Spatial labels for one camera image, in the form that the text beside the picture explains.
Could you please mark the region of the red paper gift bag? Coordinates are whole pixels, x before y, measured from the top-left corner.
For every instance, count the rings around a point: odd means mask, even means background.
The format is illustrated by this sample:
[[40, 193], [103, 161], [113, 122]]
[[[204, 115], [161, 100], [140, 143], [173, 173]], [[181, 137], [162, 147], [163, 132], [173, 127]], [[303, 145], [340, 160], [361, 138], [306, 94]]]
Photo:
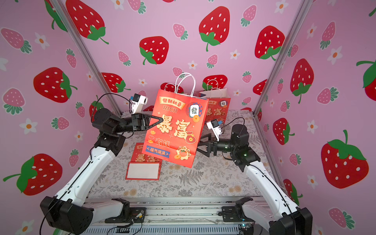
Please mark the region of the red paper gift bag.
[[143, 154], [143, 146], [143, 143], [136, 143], [125, 179], [158, 181], [160, 179], [162, 160]]

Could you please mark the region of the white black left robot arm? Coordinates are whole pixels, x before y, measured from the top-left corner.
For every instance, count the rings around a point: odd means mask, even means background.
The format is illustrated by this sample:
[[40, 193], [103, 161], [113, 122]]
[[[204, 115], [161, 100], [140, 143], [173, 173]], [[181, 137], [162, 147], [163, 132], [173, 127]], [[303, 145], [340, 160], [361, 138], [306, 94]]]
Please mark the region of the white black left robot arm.
[[72, 179], [54, 197], [42, 200], [42, 221], [72, 235], [80, 235], [93, 223], [103, 220], [134, 223], [136, 219], [125, 199], [116, 198], [91, 207], [85, 207], [84, 203], [99, 176], [122, 150], [126, 140], [123, 133], [147, 131], [162, 122], [163, 118], [148, 114], [120, 118], [105, 108], [97, 111], [92, 126], [99, 130], [99, 139]]

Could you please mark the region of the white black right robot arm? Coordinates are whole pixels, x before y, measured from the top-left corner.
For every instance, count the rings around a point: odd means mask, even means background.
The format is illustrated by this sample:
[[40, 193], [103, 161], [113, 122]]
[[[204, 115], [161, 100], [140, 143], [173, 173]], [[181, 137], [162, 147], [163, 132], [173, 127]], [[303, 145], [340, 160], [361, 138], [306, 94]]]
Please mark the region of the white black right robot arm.
[[211, 134], [201, 137], [198, 151], [205, 156], [229, 153], [231, 161], [246, 174], [260, 191], [269, 208], [258, 206], [250, 197], [236, 202], [234, 214], [241, 220], [252, 220], [271, 235], [310, 235], [313, 216], [307, 208], [300, 208], [267, 172], [258, 154], [249, 146], [249, 133], [243, 124], [235, 124], [229, 139], [220, 138], [222, 130], [217, 120], [207, 122]]

